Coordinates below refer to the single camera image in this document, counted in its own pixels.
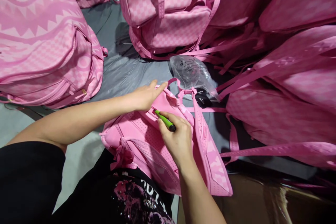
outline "gray plastic sheet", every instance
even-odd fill
[[[113,1],[82,10],[87,23],[96,33],[101,44],[108,49],[108,56],[104,60],[103,83],[100,91],[88,102],[121,96],[134,91],[137,87],[148,85],[153,79],[161,84],[173,78],[169,61],[152,61],[143,59],[132,46],[129,38],[129,26],[123,18],[120,5]],[[207,64],[212,79],[220,85],[231,78],[230,75],[221,76],[212,65]],[[175,83],[170,90],[177,94]],[[184,99],[186,107],[192,107],[190,99]],[[227,152],[229,148],[230,123],[224,113],[203,113],[209,126],[213,140],[220,152]],[[238,133],[240,149],[264,146],[251,137],[244,130],[241,122],[231,118]],[[284,157],[240,157],[240,160],[269,168],[302,179],[312,177],[317,168],[302,164],[291,158]]]

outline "left hand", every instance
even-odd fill
[[[149,86],[138,87],[134,92],[126,95],[134,110],[149,111],[151,109],[154,100],[168,85],[168,82],[164,82],[155,88],[157,83],[158,80],[153,80]]]

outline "marker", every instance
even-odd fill
[[[169,131],[175,132],[176,131],[176,126],[171,121],[169,121],[168,118],[164,117],[163,115],[160,115],[159,110],[157,110],[154,107],[153,107],[153,109],[154,109],[155,114],[157,114],[157,116],[160,117],[161,120],[165,123],[165,125],[169,129]]]

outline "forearm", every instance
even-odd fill
[[[68,107],[31,124],[8,144],[36,140],[66,146],[82,139],[101,124],[134,109],[135,104],[129,95]]]
[[[196,164],[185,165],[179,169],[179,174],[186,223],[226,223]]]

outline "finger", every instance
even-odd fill
[[[156,95],[159,96],[161,92],[168,86],[168,82],[162,83],[155,91]]]
[[[184,122],[181,120],[181,117],[178,117],[174,114],[168,112],[160,112],[160,115],[163,115],[164,117],[168,118],[169,121],[175,124],[176,127],[179,127],[179,125],[184,124]]]
[[[157,121],[162,136],[166,135],[167,133],[170,133],[169,129],[166,127],[165,123],[162,121],[161,118],[159,118]]]
[[[152,80],[152,82],[150,83],[149,87],[151,89],[154,89],[156,87],[157,83],[158,83],[158,80]]]

